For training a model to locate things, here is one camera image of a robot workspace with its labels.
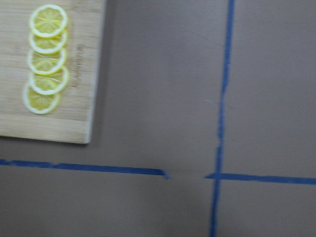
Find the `bamboo cutting board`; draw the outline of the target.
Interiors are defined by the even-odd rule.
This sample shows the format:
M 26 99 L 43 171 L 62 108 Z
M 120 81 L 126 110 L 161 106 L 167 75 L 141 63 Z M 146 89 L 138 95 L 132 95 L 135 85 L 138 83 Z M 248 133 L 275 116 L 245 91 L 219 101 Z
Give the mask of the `bamboo cutting board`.
M 59 106 L 37 115 L 23 103 L 30 73 L 29 19 L 43 0 L 0 3 L 0 133 L 2 136 L 86 144 L 90 141 L 106 11 L 104 0 L 57 0 L 69 17 L 70 81 Z

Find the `lemon slice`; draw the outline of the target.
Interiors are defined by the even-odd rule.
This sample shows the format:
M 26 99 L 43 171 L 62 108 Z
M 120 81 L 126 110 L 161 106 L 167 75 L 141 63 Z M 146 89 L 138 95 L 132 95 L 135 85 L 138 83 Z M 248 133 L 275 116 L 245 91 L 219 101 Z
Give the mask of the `lemon slice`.
M 68 24 L 66 11 L 56 4 L 45 4 L 33 11 L 29 19 L 29 27 L 34 35 L 40 38 L 53 38 Z
M 29 44 L 32 50 L 40 54 L 53 54 L 61 50 L 68 41 L 68 31 L 52 38 L 41 38 L 33 33 L 29 34 Z
M 30 84 L 23 88 L 23 102 L 25 107 L 32 113 L 44 115 L 54 111 L 60 103 L 61 94 L 42 95 L 35 92 Z
M 29 69 L 38 75 L 47 76 L 60 70 L 67 61 L 67 51 L 61 48 L 51 54 L 42 54 L 34 50 L 29 50 L 27 63 Z
M 29 82 L 31 88 L 41 95 L 53 95 L 61 92 L 69 82 L 69 70 L 63 66 L 53 74 L 43 76 L 31 72 Z

